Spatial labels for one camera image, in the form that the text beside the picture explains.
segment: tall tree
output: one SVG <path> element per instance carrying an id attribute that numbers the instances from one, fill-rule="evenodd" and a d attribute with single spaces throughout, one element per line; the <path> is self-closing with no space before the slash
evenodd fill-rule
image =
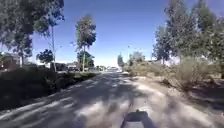
<path id="1" fill-rule="evenodd" d="M 83 56 L 83 71 L 85 69 L 85 51 L 86 47 L 89 48 L 93 42 L 96 41 L 96 33 L 95 33 L 96 25 L 93 24 L 91 15 L 86 15 L 82 17 L 76 25 L 76 37 L 77 37 L 77 49 L 84 51 Z"/>
<path id="2" fill-rule="evenodd" d="M 191 55 L 195 40 L 195 17 L 188 13 L 184 0 L 170 0 L 165 8 L 167 14 L 167 32 L 173 56 Z"/>
<path id="3" fill-rule="evenodd" d="M 37 54 L 36 58 L 39 59 L 41 63 L 48 64 L 53 61 L 54 56 L 51 50 L 45 49 L 44 52 Z"/>
<path id="4" fill-rule="evenodd" d="M 63 7 L 63 0 L 0 0 L 0 42 L 22 58 L 31 56 L 30 36 L 49 36 L 49 26 L 64 19 Z"/>
<path id="5" fill-rule="evenodd" d="M 123 67 L 124 67 L 124 61 L 123 61 L 123 57 L 121 56 L 121 54 L 118 55 L 118 57 L 117 57 L 117 64 L 118 64 L 118 66 L 119 66 L 121 69 L 123 69 Z"/>
<path id="6" fill-rule="evenodd" d="M 198 41 L 203 46 L 203 55 L 219 63 L 224 79 L 224 18 L 217 18 L 207 7 L 205 0 L 195 6 L 197 14 Z"/>
<path id="7" fill-rule="evenodd" d="M 156 41 L 157 43 L 153 46 L 153 56 L 157 60 L 163 60 L 164 64 L 165 60 L 169 60 L 171 51 L 169 36 L 166 28 L 161 26 L 158 28 L 158 30 L 156 31 Z"/>

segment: vegetation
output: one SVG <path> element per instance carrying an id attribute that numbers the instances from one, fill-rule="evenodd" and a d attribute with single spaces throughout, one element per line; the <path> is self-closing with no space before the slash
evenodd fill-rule
<path id="1" fill-rule="evenodd" d="M 57 74 L 47 68 L 19 68 L 0 74 L 0 110 L 26 104 L 95 76 L 93 73 Z"/>
<path id="2" fill-rule="evenodd" d="M 33 33 L 49 36 L 63 20 L 63 0 L 0 0 L 0 42 L 22 58 L 32 55 Z"/>
<path id="3" fill-rule="evenodd" d="M 81 65 L 83 65 L 83 62 L 85 62 L 85 67 L 94 67 L 94 60 L 93 60 L 94 56 L 92 56 L 91 54 L 89 54 L 87 51 L 80 51 L 77 54 L 77 59 L 78 59 L 78 63 L 80 63 Z"/>
<path id="4" fill-rule="evenodd" d="M 96 29 L 96 25 L 92 22 L 91 15 L 86 15 L 82 17 L 76 25 L 76 37 L 77 37 L 77 49 L 83 49 L 83 62 L 82 69 L 85 69 L 85 61 L 86 61 L 86 47 L 90 47 L 93 42 L 96 41 L 96 33 L 94 32 Z"/>
<path id="5" fill-rule="evenodd" d="M 124 68 L 124 61 L 123 61 L 123 57 L 121 55 L 118 55 L 118 57 L 117 57 L 117 64 L 121 69 Z"/>
<path id="6" fill-rule="evenodd" d="M 36 58 L 39 59 L 41 63 L 48 64 L 53 61 L 54 56 L 51 50 L 45 49 L 44 52 L 40 52 L 40 54 L 37 54 Z"/>

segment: asphalt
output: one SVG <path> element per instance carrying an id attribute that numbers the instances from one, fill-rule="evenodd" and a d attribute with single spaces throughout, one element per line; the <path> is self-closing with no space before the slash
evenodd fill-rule
<path id="1" fill-rule="evenodd" d="M 150 128 L 218 127 L 205 113 L 121 73 L 103 73 L 4 113 L 0 127 L 120 128 L 136 110 L 146 113 Z"/>

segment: tree trunk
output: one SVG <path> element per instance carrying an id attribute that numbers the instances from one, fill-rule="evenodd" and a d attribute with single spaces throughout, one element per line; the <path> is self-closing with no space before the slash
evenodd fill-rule
<path id="1" fill-rule="evenodd" d="M 84 46 L 84 55 L 83 55 L 83 60 L 82 60 L 82 72 L 85 71 L 85 59 L 86 59 L 86 49 Z"/>
<path id="2" fill-rule="evenodd" d="M 23 67 L 23 64 L 24 64 L 24 57 L 22 55 L 22 56 L 20 56 L 20 68 Z"/>
<path id="3" fill-rule="evenodd" d="M 224 79 L 224 63 L 220 62 L 220 69 L 221 69 L 221 79 Z"/>
<path id="4" fill-rule="evenodd" d="M 162 63 L 163 63 L 163 65 L 164 65 L 164 64 L 165 64 L 165 60 L 164 60 L 164 58 L 163 58 L 163 60 L 162 60 L 162 61 L 163 61 L 163 62 L 162 62 Z"/>

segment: dirt shoulder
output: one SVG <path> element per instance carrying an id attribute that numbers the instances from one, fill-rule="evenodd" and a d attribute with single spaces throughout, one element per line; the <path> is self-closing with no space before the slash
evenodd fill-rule
<path id="1" fill-rule="evenodd" d="M 175 100 L 179 100 L 180 102 L 190 105 L 194 107 L 195 109 L 206 113 L 209 115 L 214 122 L 220 127 L 224 127 L 224 116 L 223 111 L 216 110 L 214 108 L 209 107 L 208 105 L 202 105 L 197 102 L 189 100 L 183 93 L 179 92 L 178 90 L 169 87 L 162 83 L 163 78 L 162 77 L 132 77 L 132 81 L 141 83 L 147 86 L 150 86 L 150 88 L 157 90 L 167 96 L 171 96 Z"/>

